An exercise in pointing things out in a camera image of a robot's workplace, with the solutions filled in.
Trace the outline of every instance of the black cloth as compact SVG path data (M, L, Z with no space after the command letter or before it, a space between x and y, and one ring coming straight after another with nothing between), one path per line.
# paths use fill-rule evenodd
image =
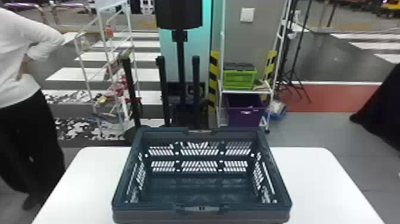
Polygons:
M399 86L400 64L394 67L378 90L350 120L400 151Z
M0 176L12 189L48 194L64 171L64 154L42 91L0 108Z

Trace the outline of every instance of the black stand base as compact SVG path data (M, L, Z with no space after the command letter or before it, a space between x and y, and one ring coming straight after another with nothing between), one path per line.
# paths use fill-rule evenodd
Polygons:
M136 135L136 131L138 131L138 129L136 127L131 127L130 129L128 129L124 132L124 139L128 146L132 145L133 140Z

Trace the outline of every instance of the black pole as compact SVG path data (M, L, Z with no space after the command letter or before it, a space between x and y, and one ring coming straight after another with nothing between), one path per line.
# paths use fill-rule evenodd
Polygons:
M173 40L176 42L176 49L178 55L178 74L180 83L180 106L181 106L181 116L180 124L185 125L185 119L183 118L183 113L186 109L186 81L185 81L185 48L184 42L187 41L187 31L178 29L172 31Z
M326 25L326 27L330 27L330 24L332 23L333 15L335 14L335 11L336 11L336 7L338 7L338 0L335 0L335 3L333 4L332 12L330 13L328 25Z
M162 111L164 113L164 124L166 127L171 126L170 124L170 103L168 102L168 87L165 72L165 58L164 56L158 56L155 60L158 71L160 73L160 85L161 85L161 97L162 97Z
M193 66L193 85L194 85L194 100L193 100L193 110L195 112L195 129L200 128L200 57L195 55L192 57Z
M292 4L290 5L290 8L289 8L290 13L289 13L289 17L287 18L287 21L286 21L286 36L284 36L281 40L281 41L283 41L283 54L282 54L283 59L282 59L282 62L280 63L279 71L278 71L278 79L277 80L279 81L279 83L282 79L282 74L285 70L285 64L288 60L288 52L289 52L289 45L290 45L290 39L288 37L288 34L293 31L292 30L293 17L295 16L295 13L296 13L296 7L297 7L298 1L299 0L294 0L294 1L292 1Z
M121 61L122 61L122 66L125 71L126 82L128 84L128 91L129 91L129 97L130 97L130 108L132 110L132 115L130 116L130 119L134 118L135 128L138 129L141 127L141 123L140 123L140 118L139 118L138 102L136 101L135 85L134 85L133 79L132 79L132 67L131 67L129 57L122 58Z
M296 67L297 58L299 57L299 53L300 53L300 49L301 49L301 43L303 41L305 25L307 24L307 21L308 21L308 16L310 14L310 9L311 9L312 2L313 2L313 0L308 0L307 11L305 13L304 22L303 22L303 26L302 26L301 33L300 33L299 42L297 44L297 49L296 49L296 53L295 53L295 59L294 59L293 64L292 64L291 71L294 71L295 67ZM289 79L290 80L293 79L293 73L290 74L290 78Z

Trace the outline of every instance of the white shelving unit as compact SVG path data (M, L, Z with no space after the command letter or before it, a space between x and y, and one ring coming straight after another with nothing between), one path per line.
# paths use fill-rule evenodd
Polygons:
M225 52L225 13L226 13L226 0L223 0L222 4L222 20L221 20L221 45L220 45L220 60L219 60L219 69L220 69L220 77L218 80L218 107L216 109L217 116L217 125L226 126L228 124L228 116L226 113L226 108L222 105L222 99L224 94L260 94L260 95L270 95L270 103L274 98L274 92L276 87L276 79L279 71L279 65L282 57L282 49L283 49L283 40L286 36L287 25L288 23L283 23L282 21L288 21L290 14L290 6L292 5L292 0L285 0L285 4L282 10L282 15L279 20L278 29L276 33L276 38L273 45L273 51L277 51L276 63L275 63L275 71L273 77L273 85L271 86L270 91L250 91L250 90L232 90L232 89L224 89L223 79L224 79L224 52ZM260 126L265 129L266 132L269 132L269 124L270 124L270 114L267 117L262 116L260 120Z
M110 5L109 7L102 7L100 10L97 10L97 16L87 25L85 25L84 27L82 27L80 29L80 31L76 34L76 36L74 37L74 44L75 44L75 49L76 49L76 53L78 55L78 59L79 59L79 64L82 68L82 74L85 78L85 82L86 82L86 88L87 91L89 93L90 96L90 103L92 104L92 108L93 108L93 112L94 113L98 113L98 106L94 100L93 97L93 93L92 93L92 89L90 88L90 81L91 80L98 80L99 76L105 76L105 72L106 70L109 71L110 74L110 81L111 81L111 85L110 86L114 86L115 83L117 83L120 80L120 76L123 74L123 68L121 68L119 71L117 71L115 74L113 74L113 70L112 70L112 63L117 59L118 53L116 52L116 50L119 47L122 47L122 44L124 45L124 48L131 48L132 52L130 54L130 59L131 62L133 62L133 67L134 67L134 85L135 85L135 90L136 90L136 96L140 97L140 86L139 86L139 76L138 76L138 67L137 67L137 63L136 63L136 59L135 59L135 45L133 43L133 38L130 35L118 35L118 33L132 33L132 27L130 24L130 5L127 3L127 1L121 2L121 9L119 11L117 11L115 14L112 14L111 16L109 16L107 19L102 18L102 13L109 11L110 9L113 10L113 8L115 8L115 4ZM117 18L118 15L121 15L120 13L124 12L124 15L126 16L126 26L122 25L119 26L117 24L114 24L113 30L114 30L114 37L115 36L124 36L124 38L121 41L118 41L118 45L114 45L113 39L114 38L110 38L108 40L106 40L105 38L105 34L104 34L104 30L105 30L105 25L107 24L111 24L111 22L113 20L115 20ZM98 69L98 71L93 74L93 71L91 70L91 74L90 77L88 76L88 73L86 72L85 69L85 63L82 60L82 54L84 53L84 51L81 50L80 48L80 38L82 36L84 36L86 34L86 31L92 27L92 25L94 24L99 24L99 32L101 34L101 41L102 41L102 47L104 48L104 54L105 54L105 58L106 58L106 62L105 64ZM126 46L125 43L129 42L130 43L130 47ZM114 103L112 105L112 109L110 110L110 114L111 113L115 113L117 112L118 114L118 119L119 119L119 128L121 129L121 132L124 132L125 130L127 130L128 128L130 128L132 126L133 122L129 121L129 107L127 106L126 102L125 102L125 98L126 96L129 97L128 91L125 89L123 91L122 96L118 96L117 94L114 94ZM104 130L102 128L101 122L99 119L97 119L97 124L98 127L100 129L100 132L103 134Z

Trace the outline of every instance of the dark green plastic basket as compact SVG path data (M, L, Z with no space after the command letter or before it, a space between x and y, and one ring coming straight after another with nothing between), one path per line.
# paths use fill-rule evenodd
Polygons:
M112 200L117 223L283 223L291 206L264 132L250 128L140 129Z

